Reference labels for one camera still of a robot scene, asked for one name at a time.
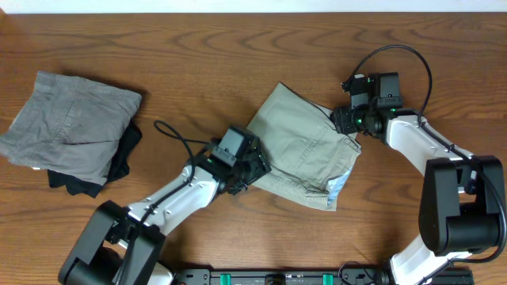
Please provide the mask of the khaki green shorts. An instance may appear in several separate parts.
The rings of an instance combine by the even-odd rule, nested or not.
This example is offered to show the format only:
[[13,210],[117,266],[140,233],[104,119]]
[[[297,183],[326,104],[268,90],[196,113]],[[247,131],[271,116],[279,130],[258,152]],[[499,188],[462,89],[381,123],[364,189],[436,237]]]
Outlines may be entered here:
[[253,185],[305,207],[335,211],[361,146],[354,134],[337,133],[329,116],[329,109],[280,82],[247,126],[271,167]]

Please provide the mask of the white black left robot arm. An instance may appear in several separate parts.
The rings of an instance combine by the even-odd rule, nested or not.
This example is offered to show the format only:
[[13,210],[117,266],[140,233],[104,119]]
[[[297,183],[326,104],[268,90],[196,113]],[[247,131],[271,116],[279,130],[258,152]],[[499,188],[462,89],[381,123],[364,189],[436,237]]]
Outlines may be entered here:
[[100,205],[64,261],[61,284],[170,283],[154,273],[166,236],[219,195],[232,195],[270,172],[255,135],[226,135],[209,155],[201,151],[180,175],[143,201]]

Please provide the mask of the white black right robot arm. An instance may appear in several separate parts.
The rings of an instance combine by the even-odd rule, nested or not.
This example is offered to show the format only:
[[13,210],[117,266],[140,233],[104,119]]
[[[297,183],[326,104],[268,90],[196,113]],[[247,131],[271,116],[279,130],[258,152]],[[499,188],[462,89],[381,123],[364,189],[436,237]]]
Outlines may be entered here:
[[500,256],[506,209],[496,157],[457,147],[412,108],[340,107],[330,118],[343,135],[363,132],[382,140],[424,177],[419,235],[374,274],[374,284],[427,284],[455,263],[487,263]]

